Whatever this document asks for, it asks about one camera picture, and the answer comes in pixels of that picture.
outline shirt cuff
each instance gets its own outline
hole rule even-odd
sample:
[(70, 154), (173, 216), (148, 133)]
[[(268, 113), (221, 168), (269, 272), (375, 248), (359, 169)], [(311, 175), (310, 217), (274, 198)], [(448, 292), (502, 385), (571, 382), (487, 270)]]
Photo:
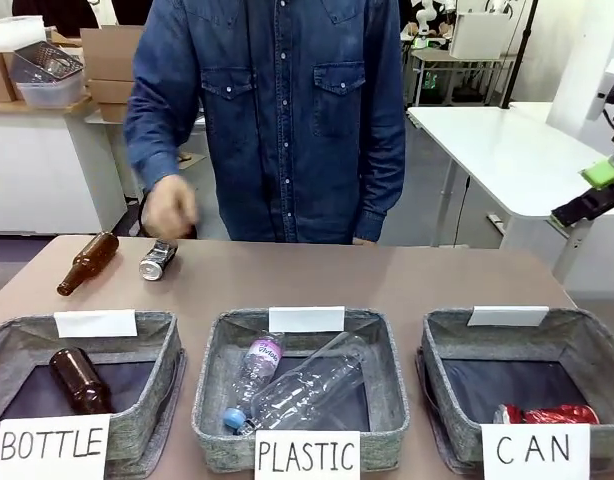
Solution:
[(178, 159), (169, 153), (157, 153), (143, 163), (138, 172), (147, 190), (152, 190), (156, 182), (169, 175), (177, 175)]
[(356, 224), (354, 237), (360, 238), (361, 240), (369, 240), (370, 242), (377, 242), (380, 238), (380, 231), (383, 229), (384, 220), (384, 215), (363, 210)]

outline pocket flap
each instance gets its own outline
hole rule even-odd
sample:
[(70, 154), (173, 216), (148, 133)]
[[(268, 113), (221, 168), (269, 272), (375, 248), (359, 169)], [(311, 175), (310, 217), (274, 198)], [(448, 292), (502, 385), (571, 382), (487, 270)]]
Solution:
[(200, 71), (200, 84), (205, 90), (232, 100), (254, 88), (248, 68), (212, 68)]
[(329, 63), (314, 67), (317, 87), (338, 95), (347, 95), (365, 83), (364, 62)]

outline red can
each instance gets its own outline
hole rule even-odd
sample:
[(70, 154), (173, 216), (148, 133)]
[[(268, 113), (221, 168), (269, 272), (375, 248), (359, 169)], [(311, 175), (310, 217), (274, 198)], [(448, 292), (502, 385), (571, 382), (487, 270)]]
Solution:
[(494, 423), (588, 423), (598, 425), (598, 415), (587, 405), (561, 405), (523, 411), (515, 405), (500, 405), (494, 413)]

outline blue bottle cap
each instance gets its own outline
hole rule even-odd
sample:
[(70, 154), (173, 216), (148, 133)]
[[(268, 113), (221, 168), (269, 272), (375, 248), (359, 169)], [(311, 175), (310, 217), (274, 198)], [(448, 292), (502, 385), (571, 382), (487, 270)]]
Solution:
[(223, 413), (223, 422), (234, 430), (238, 430), (242, 427), (246, 420), (247, 417), (245, 414), (237, 408), (228, 408), (225, 410), (225, 413)]

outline bottle label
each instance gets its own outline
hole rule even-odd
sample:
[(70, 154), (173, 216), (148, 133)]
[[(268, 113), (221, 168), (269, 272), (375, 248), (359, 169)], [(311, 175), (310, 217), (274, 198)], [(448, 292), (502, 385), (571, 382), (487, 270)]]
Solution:
[(249, 348), (248, 355), (257, 355), (264, 357), (265, 360), (274, 364), (274, 367), (278, 366), (280, 357), (282, 357), (281, 348), (269, 340), (256, 340)]

